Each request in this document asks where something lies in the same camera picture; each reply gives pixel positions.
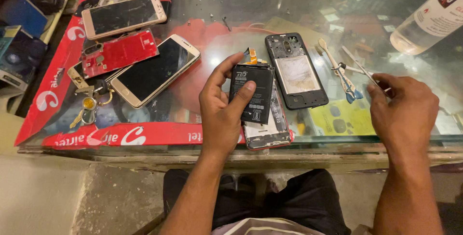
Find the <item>red phone back cover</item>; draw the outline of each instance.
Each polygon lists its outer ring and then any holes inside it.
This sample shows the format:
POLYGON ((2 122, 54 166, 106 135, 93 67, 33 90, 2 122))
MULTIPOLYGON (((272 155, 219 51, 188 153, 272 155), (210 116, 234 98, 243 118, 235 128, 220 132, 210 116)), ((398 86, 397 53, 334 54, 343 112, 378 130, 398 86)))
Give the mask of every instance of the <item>red phone back cover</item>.
POLYGON ((85 78, 114 71, 159 54, 153 34, 144 30, 103 43, 103 49, 82 55, 85 78))

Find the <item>forearm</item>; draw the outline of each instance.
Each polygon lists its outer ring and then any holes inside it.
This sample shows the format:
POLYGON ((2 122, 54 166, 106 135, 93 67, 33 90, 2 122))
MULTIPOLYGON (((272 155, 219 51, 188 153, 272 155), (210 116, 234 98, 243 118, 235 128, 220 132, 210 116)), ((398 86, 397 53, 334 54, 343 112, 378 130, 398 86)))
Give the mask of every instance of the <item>forearm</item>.
POLYGON ((200 156, 160 234, 210 234, 223 162, 200 156))
POLYGON ((389 153, 389 173, 374 216, 375 235, 443 234, 427 155, 411 158, 405 161, 389 153))

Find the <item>striped cloth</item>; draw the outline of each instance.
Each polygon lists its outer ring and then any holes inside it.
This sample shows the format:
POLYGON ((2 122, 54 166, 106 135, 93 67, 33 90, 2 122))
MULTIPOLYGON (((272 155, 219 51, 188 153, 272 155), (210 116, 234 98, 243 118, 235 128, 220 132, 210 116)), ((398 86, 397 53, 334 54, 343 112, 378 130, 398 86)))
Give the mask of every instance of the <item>striped cloth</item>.
POLYGON ((221 226, 212 235, 324 235, 295 222, 279 218, 247 218, 221 226))

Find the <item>keychain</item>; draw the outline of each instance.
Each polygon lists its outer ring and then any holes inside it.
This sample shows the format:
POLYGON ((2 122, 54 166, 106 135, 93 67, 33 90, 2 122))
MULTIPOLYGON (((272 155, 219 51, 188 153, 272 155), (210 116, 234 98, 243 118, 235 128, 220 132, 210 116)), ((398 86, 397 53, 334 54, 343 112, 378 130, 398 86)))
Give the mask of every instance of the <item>keychain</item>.
POLYGON ((69 128, 75 127, 80 121, 84 125, 93 124, 96 120, 96 108, 108 104, 113 100, 114 90, 109 89, 109 84, 104 80, 97 80, 96 84, 86 88, 78 89, 75 93, 86 93, 87 96, 82 100, 82 110, 72 121, 69 128), (109 99, 106 102, 97 102, 96 100, 109 92, 109 99))

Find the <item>toothbrush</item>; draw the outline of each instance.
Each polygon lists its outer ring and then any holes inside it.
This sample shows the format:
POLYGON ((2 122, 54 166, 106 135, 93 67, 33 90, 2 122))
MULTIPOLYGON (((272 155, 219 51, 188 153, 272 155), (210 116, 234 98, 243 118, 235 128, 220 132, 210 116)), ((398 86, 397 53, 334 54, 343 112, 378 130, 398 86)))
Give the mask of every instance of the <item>toothbrush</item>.
POLYGON ((352 82, 345 76, 344 69, 338 63, 336 63, 330 51, 328 51, 327 43, 325 42, 325 40, 320 38, 319 45, 323 50, 325 50, 325 52, 328 55, 328 58, 333 64, 334 74, 336 74, 336 76, 338 76, 339 79, 341 80, 341 86, 343 87, 343 90, 346 93, 347 102, 352 104, 354 100, 363 98, 362 93, 360 93, 355 88, 354 84, 352 84, 352 82))

